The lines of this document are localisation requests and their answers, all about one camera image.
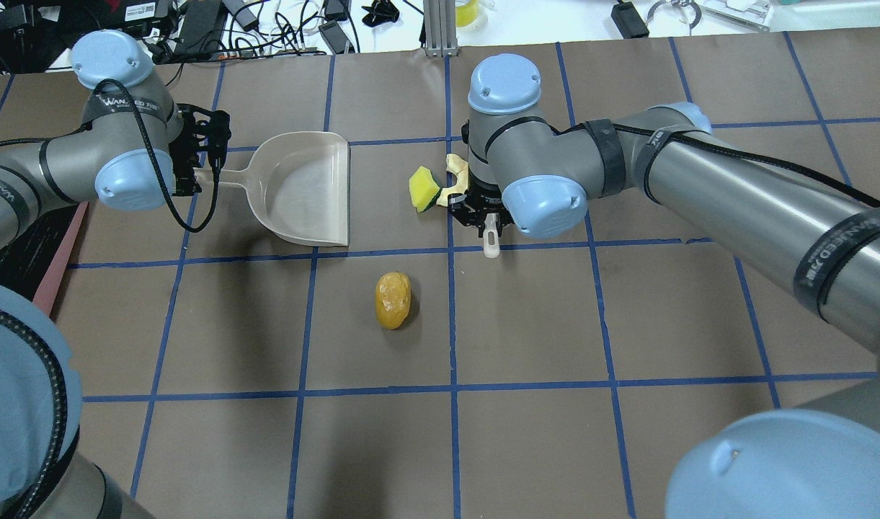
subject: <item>potato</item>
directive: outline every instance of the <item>potato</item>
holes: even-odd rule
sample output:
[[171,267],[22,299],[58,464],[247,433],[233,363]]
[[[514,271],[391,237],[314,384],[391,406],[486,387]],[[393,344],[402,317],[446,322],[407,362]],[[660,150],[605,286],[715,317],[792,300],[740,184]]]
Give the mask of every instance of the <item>potato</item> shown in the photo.
[[385,329],[401,326],[411,311],[411,280],[402,272],[390,272],[376,283],[376,319]]

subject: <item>beige dustpan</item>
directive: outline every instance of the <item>beige dustpan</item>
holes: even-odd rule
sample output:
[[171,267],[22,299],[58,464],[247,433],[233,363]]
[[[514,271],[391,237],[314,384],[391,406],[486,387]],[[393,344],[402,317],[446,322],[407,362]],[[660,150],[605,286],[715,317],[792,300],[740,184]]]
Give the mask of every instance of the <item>beige dustpan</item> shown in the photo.
[[[299,245],[348,244],[350,147],[337,134],[284,133],[267,139],[241,171],[222,170],[219,187],[239,186],[257,220],[281,239]],[[203,191],[212,172],[196,170]]]

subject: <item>black cable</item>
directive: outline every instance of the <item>black cable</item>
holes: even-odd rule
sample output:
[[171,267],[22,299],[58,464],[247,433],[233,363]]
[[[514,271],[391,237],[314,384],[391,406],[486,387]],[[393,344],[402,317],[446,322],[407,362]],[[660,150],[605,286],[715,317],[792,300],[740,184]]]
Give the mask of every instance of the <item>black cable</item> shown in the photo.
[[[627,125],[614,125],[614,127],[616,131],[634,133],[636,135],[643,136],[650,136],[654,132],[653,130],[645,128],[627,127]],[[748,151],[732,150],[732,148],[726,148],[724,146],[700,141],[700,139],[693,138],[687,135],[674,134],[672,137],[670,137],[670,139],[668,139],[668,142],[680,142],[682,144],[686,144],[687,146],[696,148],[697,150],[710,152],[710,154],[724,155],[726,157],[732,157],[735,159],[760,162],[760,164],[767,164],[771,165],[772,167],[783,168],[792,171],[793,173],[801,174],[802,177],[811,178],[811,180],[824,184],[825,186],[832,188],[832,190],[836,190],[848,197],[854,198],[854,200],[857,200],[860,203],[864,203],[869,207],[880,207],[880,200],[878,200],[878,198],[863,193],[862,191],[857,190],[857,188],[848,186],[843,182],[828,177],[826,174],[819,173],[812,168],[803,167],[803,165],[801,164],[795,164],[795,162],[775,159],[766,155],[750,154]]]
[[305,48],[305,33],[302,32],[302,30],[305,29],[305,23],[314,19],[314,17],[305,19],[305,8],[308,7],[308,4],[310,3],[311,0],[305,0],[305,2],[302,2],[302,9],[298,11],[298,40],[299,42],[302,42],[303,49]]
[[181,63],[180,66],[177,67],[177,72],[174,73],[173,78],[165,83],[164,86],[169,87],[174,81],[183,77],[183,65],[186,65],[186,63]]
[[238,9],[235,9],[235,12],[231,13],[231,23],[228,24],[228,30],[229,30],[228,48],[229,49],[232,47],[231,31],[235,29],[235,20],[238,19],[238,14],[241,14],[241,11],[248,9],[249,7],[260,6],[261,9],[259,9],[259,11],[257,12],[257,19],[259,20],[259,18],[261,17],[261,13],[264,12],[264,4],[267,2],[269,2],[269,0],[256,0],[256,1],[251,2],[249,4],[243,4],[243,6],[239,7]]
[[[279,19],[281,17],[282,17],[282,19],[285,20],[285,25],[280,23]],[[289,22],[289,19],[287,17],[285,17],[285,14],[280,13],[279,11],[276,11],[274,13],[274,16],[272,16],[272,19],[276,22],[276,27],[279,29],[280,36],[283,40],[283,49],[285,49],[285,44],[289,43],[289,45],[292,46],[292,50],[294,50],[295,53],[297,53],[297,55],[301,56],[302,52],[301,52],[301,50],[298,49],[297,42],[295,41],[295,39],[297,39],[298,36],[295,35],[295,28],[292,27],[292,23]],[[291,34],[292,38],[287,39],[287,34]]]
[[209,213],[206,214],[205,220],[203,220],[199,226],[192,227],[180,217],[180,213],[178,213],[177,208],[174,207],[173,201],[170,200],[170,193],[167,192],[167,186],[165,186],[164,177],[161,174],[161,167],[157,164],[157,157],[154,155],[154,146],[152,146],[151,139],[148,137],[146,123],[142,121],[142,112],[139,111],[139,107],[135,104],[133,95],[129,93],[123,83],[120,83],[116,79],[103,79],[100,83],[97,83],[93,95],[98,95],[98,93],[103,92],[103,89],[106,88],[107,85],[113,85],[120,89],[120,92],[122,92],[123,96],[126,98],[126,102],[129,102],[131,109],[133,109],[133,117],[135,117],[135,123],[139,128],[139,133],[142,135],[142,142],[146,145],[146,153],[148,154],[148,158],[154,168],[154,176],[157,178],[157,184],[161,188],[161,194],[164,196],[167,209],[170,209],[170,213],[174,216],[174,220],[176,220],[177,224],[181,227],[190,231],[190,233],[198,233],[202,231],[207,224],[209,224],[209,220],[212,220],[213,214],[215,214],[215,204],[218,202],[218,181],[222,173],[222,164],[219,164],[218,161],[209,164],[209,167],[212,168],[213,180],[212,203],[209,206]]
[[58,137],[9,138],[9,139],[7,139],[7,141],[0,141],[0,148],[2,148],[4,146],[13,146],[15,144],[34,144],[37,142],[51,141],[51,139],[54,139],[54,138],[68,137],[69,135],[74,135],[76,133],[87,131],[88,129],[90,129],[89,125],[81,125],[80,128],[77,128],[71,132],[68,132],[65,135],[59,135]]
[[251,42],[249,42],[248,39],[246,39],[244,36],[238,36],[238,38],[235,38],[235,53],[238,53],[239,56],[241,55],[241,43],[240,42],[245,42],[246,44],[248,44],[248,46],[251,46]]
[[350,16],[350,8],[347,7],[347,4],[344,4],[344,14],[347,15],[347,19],[350,20],[350,29],[353,30],[353,39],[357,42],[357,52],[362,52],[360,49],[360,36],[357,34],[357,24],[353,23],[353,17]]
[[[202,50],[201,53],[205,53],[205,46],[207,43],[219,42],[219,44],[221,44],[222,46],[225,46],[225,43],[222,43],[222,40],[219,40],[219,39],[209,40],[208,42],[205,41],[205,39],[208,38],[209,36],[211,36],[214,32],[219,32],[219,33],[229,32],[229,33],[238,33],[238,34],[246,34],[248,36],[253,36],[252,33],[245,32],[244,30],[225,29],[225,27],[222,27],[222,29],[211,29],[211,30],[208,30],[208,32],[206,32],[205,34],[203,34],[203,36],[200,36],[200,38],[198,40],[196,40],[195,43],[193,43],[193,44],[200,43],[200,46],[198,48],[200,50]],[[171,40],[172,42],[177,43],[177,44],[180,43],[180,40],[176,39],[176,38],[166,38],[165,40]]]
[[[221,49],[220,52],[234,52],[234,49]],[[189,57],[189,56],[196,57],[196,56],[204,56],[204,55],[205,55],[205,53],[189,53],[189,55],[182,55],[182,57]],[[208,61],[212,61],[212,62],[223,61],[223,60],[226,60],[226,61],[228,61],[228,60],[245,61],[245,60],[249,60],[249,59],[269,59],[269,58],[276,57],[276,56],[299,56],[299,55],[301,55],[301,56],[327,56],[327,53],[325,53],[323,50],[302,50],[301,53],[294,52],[294,50],[279,50],[279,52],[274,53],[274,55],[228,57],[228,58],[220,58],[220,59],[208,60]]]
[[80,6],[80,7],[81,7],[81,9],[84,10],[85,13],[87,13],[87,16],[90,16],[91,19],[94,20],[94,23],[97,24],[97,30],[103,30],[103,26],[100,25],[100,20],[97,19],[97,15],[94,14],[94,11],[92,11],[90,9],[90,7],[88,7],[88,6]]
[[33,515],[37,506],[37,500],[40,498],[40,490],[45,480],[50,475],[50,471],[54,469],[58,463],[58,457],[61,454],[61,446],[65,440],[65,434],[68,427],[68,389],[65,385],[65,374],[61,370],[55,352],[52,351],[50,345],[45,339],[16,316],[0,309],[0,325],[14,333],[18,338],[22,339],[42,361],[45,368],[45,374],[48,375],[48,381],[52,390],[52,433],[48,439],[48,446],[45,448],[45,456],[43,457],[42,466],[39,469],[39,475],[33,484],[22,494],[22,502],[17,510],[15,517],[23,519]]
[[406,3],[406,4],[408,4],[408,6],[410,6],[411,9],[413,9],[414,11],[417,11],[417,12],[419,12],[420,14],[424,14],[423,11],[421,11],[420,9],[418,9],[417,6],[415,6],[414,4],[411,4],[408,0],[401,0],[401,1],[404,2],[404,3]]

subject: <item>yellow sponge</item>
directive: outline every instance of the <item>yellow sponge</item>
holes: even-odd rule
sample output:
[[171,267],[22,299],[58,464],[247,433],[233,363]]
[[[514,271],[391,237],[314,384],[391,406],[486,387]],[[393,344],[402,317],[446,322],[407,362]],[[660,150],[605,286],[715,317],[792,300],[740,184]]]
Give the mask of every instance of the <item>yellow sponge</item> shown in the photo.
[[440,185],[425,167],[417,168],[417,171],[411,175],[407,180],[407,189],[411,192],[411,204],[418,213],[423,213],[436,205],[440,197]]

